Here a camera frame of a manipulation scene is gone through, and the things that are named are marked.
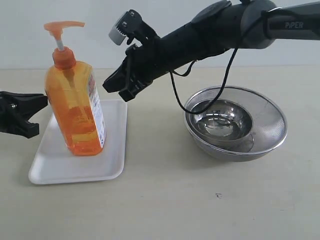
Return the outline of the black second arm gripper body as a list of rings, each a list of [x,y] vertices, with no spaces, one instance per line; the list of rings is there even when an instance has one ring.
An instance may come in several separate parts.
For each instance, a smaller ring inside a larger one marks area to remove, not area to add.
[[[180,35],[168,34],[153,38],[148,44],[135,44],[125,51],[125,83],[140,84],[141,88],[153,80],[180,67]]]

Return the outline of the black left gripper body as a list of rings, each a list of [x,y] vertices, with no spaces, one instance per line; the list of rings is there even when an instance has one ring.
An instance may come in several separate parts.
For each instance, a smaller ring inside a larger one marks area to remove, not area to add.
[[[22,136],[27,139],[39,134],[39,124],[31,123],[22,117],[0,117],[0,131],[2,133]]]

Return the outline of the grey black second robot arm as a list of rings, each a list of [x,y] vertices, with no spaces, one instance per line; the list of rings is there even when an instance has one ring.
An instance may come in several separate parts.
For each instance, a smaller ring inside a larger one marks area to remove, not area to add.
[[[120,17],[109,36],[118,45],[126,40],[128,49],[103,87],[128,102],[153,80],[230,49],[264,49],[276,39],[318,40],[320,4],[278,8],[270,0],[243,0],[236,5],[221,0],[164,37],[131,9]]]

